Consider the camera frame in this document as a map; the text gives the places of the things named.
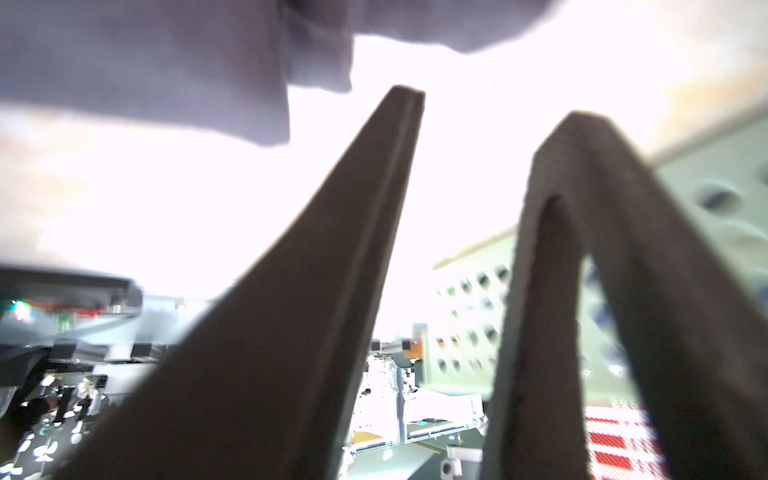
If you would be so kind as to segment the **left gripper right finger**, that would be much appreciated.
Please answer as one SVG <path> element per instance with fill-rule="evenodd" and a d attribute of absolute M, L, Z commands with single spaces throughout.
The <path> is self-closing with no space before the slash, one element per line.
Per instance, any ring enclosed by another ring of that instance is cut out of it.
<path fill-rule="evenodd" d="M 675 479 L 767 475 L 767 324 L 612 123 L 566 116 L 534 155 L 484 479 L 584 479 L 577 277 L 596 264 Z"/>

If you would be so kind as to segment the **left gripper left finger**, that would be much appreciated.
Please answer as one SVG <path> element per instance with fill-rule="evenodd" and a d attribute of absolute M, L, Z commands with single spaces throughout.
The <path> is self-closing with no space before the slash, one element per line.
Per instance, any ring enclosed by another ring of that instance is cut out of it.
<path fill-rule="evenodd" d="M 301 214 L 60 479 L 332 479 L 424 113 L 385 95 Z"/>

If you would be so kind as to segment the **dark grey checked pillowcase back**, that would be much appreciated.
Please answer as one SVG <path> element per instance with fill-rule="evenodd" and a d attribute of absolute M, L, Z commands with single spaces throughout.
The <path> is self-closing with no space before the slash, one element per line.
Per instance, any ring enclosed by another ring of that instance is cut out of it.
<path fill-rule="evenodd" d="M 354 40 L 472 53 L 546 1 L 5 1 L 5 101 L 194 126 L 262 146 L 290 138 L 292 85 L 345 93 Z"/>

